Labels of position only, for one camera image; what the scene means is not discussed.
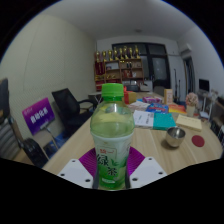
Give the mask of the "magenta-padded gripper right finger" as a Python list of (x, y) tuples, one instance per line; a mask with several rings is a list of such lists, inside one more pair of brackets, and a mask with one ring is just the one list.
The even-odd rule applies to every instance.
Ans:
[(140, 188), (166, 176), (166, 172), (153, 157), (143, 156), (131, 147), (127, 159), (126, 188)]

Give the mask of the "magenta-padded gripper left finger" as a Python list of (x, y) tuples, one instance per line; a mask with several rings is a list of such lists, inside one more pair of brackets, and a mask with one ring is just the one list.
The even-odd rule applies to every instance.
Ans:
[(79, 159), (71, 159), (58, 176), (78, 186), (97, 189), (99, 176), (95, 149), (89, 150)]

